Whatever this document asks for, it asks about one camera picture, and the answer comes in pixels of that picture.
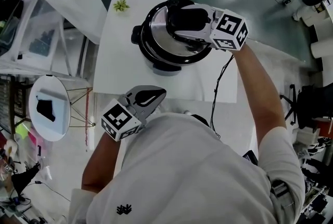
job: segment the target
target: person's left arm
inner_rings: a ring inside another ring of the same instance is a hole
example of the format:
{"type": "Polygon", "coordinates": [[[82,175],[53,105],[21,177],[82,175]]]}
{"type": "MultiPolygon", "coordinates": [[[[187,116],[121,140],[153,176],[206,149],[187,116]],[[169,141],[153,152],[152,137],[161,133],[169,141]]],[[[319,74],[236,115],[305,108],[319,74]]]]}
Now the person's left arm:
{"type": "Polygon", "coordinates": [[[82,176],[81,189],[99,193],[112,179],[120,141],[104,133],[82,176]]]}

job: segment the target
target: green plant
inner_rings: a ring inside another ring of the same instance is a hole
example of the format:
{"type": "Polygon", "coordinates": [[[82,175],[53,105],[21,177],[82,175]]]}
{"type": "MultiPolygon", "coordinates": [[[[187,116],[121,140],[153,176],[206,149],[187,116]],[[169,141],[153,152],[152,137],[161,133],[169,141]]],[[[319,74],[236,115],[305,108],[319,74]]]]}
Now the green plant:
{"type": "Polygon", "coordinates": [[[126,11],[129,8],[129,5],[126,4],[126,0],[118,0],[117,3],[113,4],[113,8],[116,11],[126,11]]]}

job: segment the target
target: office chair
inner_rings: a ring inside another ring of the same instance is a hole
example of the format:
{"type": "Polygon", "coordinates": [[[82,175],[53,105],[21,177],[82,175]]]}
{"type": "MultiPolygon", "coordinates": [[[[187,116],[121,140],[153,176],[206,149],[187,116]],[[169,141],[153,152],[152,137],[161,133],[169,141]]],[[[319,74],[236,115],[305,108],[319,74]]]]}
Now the office chair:
{"type": "Polygon", "coordinates": [[[291,125],[298,120],[299,128],[304,127],[315,128],[316,123],[312,120],[318,117],[333,116],[333,83],[317,88],[313,85],[303,86],[302,91],[296,96],[295,85],[290,85],[292,89],[292,100],[284,95],[280,95],[280,99],[285,99],[291,106],[285,120],[293,114],[291,125]]]}

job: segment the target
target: white table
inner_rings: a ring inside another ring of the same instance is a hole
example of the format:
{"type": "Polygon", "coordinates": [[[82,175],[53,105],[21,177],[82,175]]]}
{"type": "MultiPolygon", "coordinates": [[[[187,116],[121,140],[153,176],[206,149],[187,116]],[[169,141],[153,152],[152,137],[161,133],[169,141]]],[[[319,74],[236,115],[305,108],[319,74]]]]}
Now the white table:
{"type": "Polygon", "coordinates": [[[37,81],[34,83],[34,85],[31,88],[30,95],[29,95],[29,113],[30,118],[33,126],[35,127],[36,131],[47,141],[58,141],[64,135],[67,133],[67,130],[69,128],[69,124],[71,121],[71,104],[69,100],[68,93],[63,85],[63,83],[56,78],[55,76],[42,76],[37,79],[37,81]],[[41,125],[38,122],[38,114],[37,112],[37,103],[38,100],[36,98],[37,92],[39,92],[41,89],[51,91],[52,93],[56,93],[57,95],[61,95],[64,97],[67,101],[68,107],[66,108],[66,120],[64,126],[66,127],[66,132],[64,134],[59,134],[43,125],[41,125]]]}
{"type": "MultiPolygon", "coordinates": [[[[94,92],[124,94],[136,85],[155,85],[167,90],[167,98],[213,101],[216,80],[231,53],[213,49],[203,60],[184,66],[176,76],[160,76],[147,66],[138,45],[131,43],[132,29],[148,12],[165,0],[126,0],[126,12],[113,10],[112,0],[104,25],[94,77],[94,92]]],[[[233,60],[220,81],[217,102],[237,100],[237,66],[233,60]]]]}

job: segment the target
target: person's right arm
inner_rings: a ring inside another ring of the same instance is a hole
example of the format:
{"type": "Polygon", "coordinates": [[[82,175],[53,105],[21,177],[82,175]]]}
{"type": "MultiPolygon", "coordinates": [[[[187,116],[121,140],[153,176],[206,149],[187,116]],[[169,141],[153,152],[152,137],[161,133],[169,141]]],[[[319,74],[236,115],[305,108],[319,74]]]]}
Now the person's right arm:
{"type": "Polygon", "coordinates": [[[257,130],[258,145],[275,127],[286,127],[279,94],[248,45],[233,51],[257,130]]]}

